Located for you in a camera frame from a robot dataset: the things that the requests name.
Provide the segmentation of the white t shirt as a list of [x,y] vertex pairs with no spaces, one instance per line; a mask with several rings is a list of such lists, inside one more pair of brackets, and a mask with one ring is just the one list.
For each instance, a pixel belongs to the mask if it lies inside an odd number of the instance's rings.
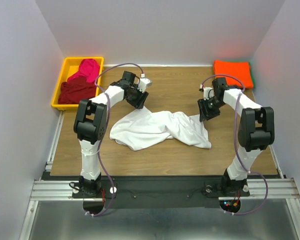
[[212,147],[208,131],[200,122],[198,114],[188,116],[181,111],[151,112],[146,107],[133,110],[118,120],[111,128],[109,138],[133,151],[140,151],[169,139],[202,149]]

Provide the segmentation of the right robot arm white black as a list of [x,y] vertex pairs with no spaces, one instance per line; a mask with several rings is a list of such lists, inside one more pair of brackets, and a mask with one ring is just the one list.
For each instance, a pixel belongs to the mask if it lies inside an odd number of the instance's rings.
[[247,177],[251,167],[262,151],[275,140],[275,113],[272,107],[264,107],[244,94],[244,84],[229,85],[226,74],[210,76],[211,87],[200,85],[203,98],[198,100],[200,122],[220,115],[221,107],[230,106],[234,114],[233,142],[235,157],[224,171],[220,181],[205,183],[210,198],[231,197],[235,194],[249,195]]

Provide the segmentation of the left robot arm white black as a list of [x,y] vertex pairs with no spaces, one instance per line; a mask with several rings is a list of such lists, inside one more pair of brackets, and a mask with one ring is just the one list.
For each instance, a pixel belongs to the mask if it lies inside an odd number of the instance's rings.
[[90,197],[101,193],[100,146],[105,136],[111,108],[127,101],[135,109],[142,109],[149,93],[147,87],[152,81],[142,73],[137,82],[136,74],[124,71],[122,78],[100,95],[79,102],[73,130],[81,148],[81,172],[78,186],[72,188]]

